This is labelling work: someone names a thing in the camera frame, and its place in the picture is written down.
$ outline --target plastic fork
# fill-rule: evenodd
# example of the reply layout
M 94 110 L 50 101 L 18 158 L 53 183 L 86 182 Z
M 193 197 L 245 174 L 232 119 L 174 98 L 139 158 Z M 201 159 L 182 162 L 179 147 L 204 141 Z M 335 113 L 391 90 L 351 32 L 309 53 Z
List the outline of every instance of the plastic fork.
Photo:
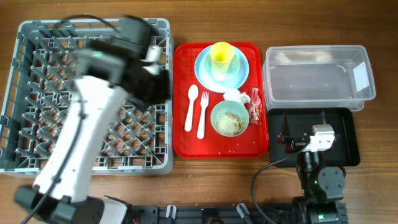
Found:
M 203 137 L 205 137 L 205 114 L 208 105 L 209 105 L 209 93 L 203 92 L 200 100 L 201 113 L 200 113 L 200 120 L 199 120 L 198 134 L 197 134 L 198 139 L 203 139 Z

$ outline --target light blue plate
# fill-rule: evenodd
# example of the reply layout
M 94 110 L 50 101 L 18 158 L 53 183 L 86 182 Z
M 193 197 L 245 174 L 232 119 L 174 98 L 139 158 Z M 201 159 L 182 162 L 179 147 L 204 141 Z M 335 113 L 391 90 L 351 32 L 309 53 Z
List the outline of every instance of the light blue plate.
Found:
M 230 89 L 237 89 L 243 85 L 249 76 L 249 62 L 238 48 L 233 47 L 235 56 L 225 73 L 213 71 L 211 67 L 210 48 L 203 49 L 195 61 L 195 75 L 206 89 L 225 93 Z

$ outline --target yellow cup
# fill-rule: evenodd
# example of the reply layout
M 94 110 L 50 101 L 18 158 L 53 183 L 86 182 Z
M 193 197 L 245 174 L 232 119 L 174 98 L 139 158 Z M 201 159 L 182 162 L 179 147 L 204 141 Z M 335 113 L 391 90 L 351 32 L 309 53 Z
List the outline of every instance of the yellow cup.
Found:
M 235 55 L 234 48 L 226 42 L 213 44 L 210 49 L 211 65 L 217 72 L 226 72 Z

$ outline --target candy wrapper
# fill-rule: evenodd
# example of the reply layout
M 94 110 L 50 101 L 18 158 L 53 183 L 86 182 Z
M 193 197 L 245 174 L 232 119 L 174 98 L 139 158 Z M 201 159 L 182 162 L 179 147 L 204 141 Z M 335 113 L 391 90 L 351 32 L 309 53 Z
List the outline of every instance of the candy wrapper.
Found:
M 254 86 L 249 104 L 249 124 L 261 124 L 261 100 L 258 87 Z

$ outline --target red tray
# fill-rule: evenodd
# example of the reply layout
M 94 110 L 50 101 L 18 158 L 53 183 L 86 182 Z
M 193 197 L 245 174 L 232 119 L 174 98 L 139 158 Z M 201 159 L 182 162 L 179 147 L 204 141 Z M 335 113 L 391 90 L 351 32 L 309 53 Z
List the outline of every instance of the red tray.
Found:
M 195 76 L 194 65 L 199 53 L 214 43 L 186 43 L 174 52 L 174 98 L 173 98 L 173 148 L 182 158 L 186 159 L 218 159 L 218 158 L 256 158 L 268 149 L 268 127 L 266 102 L 262 81 L 261 53 L 253 43 L 231 42 L 241 50 L 249 61 L 249 76 L 239 90 L 251 97 L 253 85 L 257 85 L 262 102 L 262 125 L 249 124 L 248 128 L 236 137 L 224 137 L 218 134 L 211 125 L 210 114 L 217 103 L 224 100 L 222 93 L 215 93 L 203 87 Z M 199 88 L 199 96 L 193 105 L 192 130 L 184 130 L 189 99 L 188 89 L 192 84 Z M 197 138 L 200 118 L 200 98 L 204 91 L 209 91 L 209 106 L 206 109 L 205 137 Z

